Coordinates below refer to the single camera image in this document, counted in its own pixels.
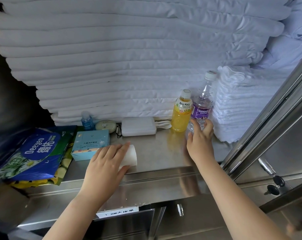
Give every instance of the white cable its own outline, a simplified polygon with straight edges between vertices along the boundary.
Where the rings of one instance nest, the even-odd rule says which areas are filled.
[[[155,121],[155,127],[156,128],[162,128],[162,129],[170,129],[171,128],[171,122],[168,120],[164,121]]]

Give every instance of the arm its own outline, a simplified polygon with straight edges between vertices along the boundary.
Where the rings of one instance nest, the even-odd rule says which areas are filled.
[[[234,240],[289,239],[215,161],[211,141],[212,122],[206,120],[207,125],[203,131],[196,120],[192,120],[192,123],[194,135],[189,133],[187,149],[208,185],[232,238]]]
[[[94,215],[117,189],[129,166],[118,171],[130,143],[99,149],[90,160],[78,195],[43,240],[82,240]]]

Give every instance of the person's left hand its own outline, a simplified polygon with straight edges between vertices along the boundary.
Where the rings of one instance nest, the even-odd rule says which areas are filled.
[[[77,197],[96,206],[98,210],[113,195],[130,168],[130,166],[124,166],[119,170],[129,145],[130,142],[127,142],[124,145],[109,145],[100,148],[90,160]]]

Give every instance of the yellow juice bottle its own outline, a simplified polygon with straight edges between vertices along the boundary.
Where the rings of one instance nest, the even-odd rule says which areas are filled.
[[[173,108],[171,129],[177,132],[186,130],[191,116],[192,100],[191,91],[184,89],[181,96],[177,98]]]

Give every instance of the wet wipes package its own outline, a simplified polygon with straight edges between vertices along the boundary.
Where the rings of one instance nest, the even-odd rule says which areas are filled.
[[[90,130],[77,133],[72,148],[72,157],[76,161],[90,160],[101,147],[110,144],[109,130]]]
[[[0,167],[0,178],[31,181],[52,178],[76,126],[37,128]]]

